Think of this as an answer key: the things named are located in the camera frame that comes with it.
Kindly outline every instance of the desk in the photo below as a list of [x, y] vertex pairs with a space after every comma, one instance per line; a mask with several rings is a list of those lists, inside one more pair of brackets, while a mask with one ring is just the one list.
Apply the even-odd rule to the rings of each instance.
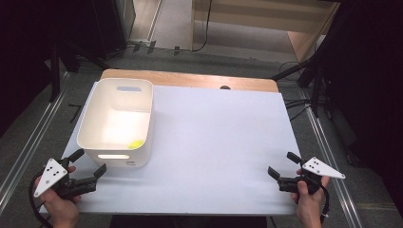
[[[207, 20], [209, 5], [210, 0], [192, 2], [191, 47], [194, 21]], [[317, 0], [213, 0], [210, 22], [286, 30], [302, 62], [320, 35], [326, 34], [338, 5]]]
[[[106, 77], [144, 78], [155, 84], [151, 158], [140, 168], [108, 168], [99, 179], [97, 191], [83, 195], [78, 204], [81, 212], [295, 213], [289, 194], [279, 192], [276, 181], [267, 175], [271, 165], [285, 177], [295, 176], [298, 165], [289, 161], [286, 153], [299, 154], [273, 81], [136, 70], [106, 70], [102, 78]], [[172, 86], [175, 82], [187, 87]], [[209, 85], [239, 89], [255, 85], [266, 92], [203, 88]], [[63, 157], [78, 149], [76, 136], [82, 118]], [[87, 155], [75, 165], [75, 178], [91, 176], [97, 168]]]

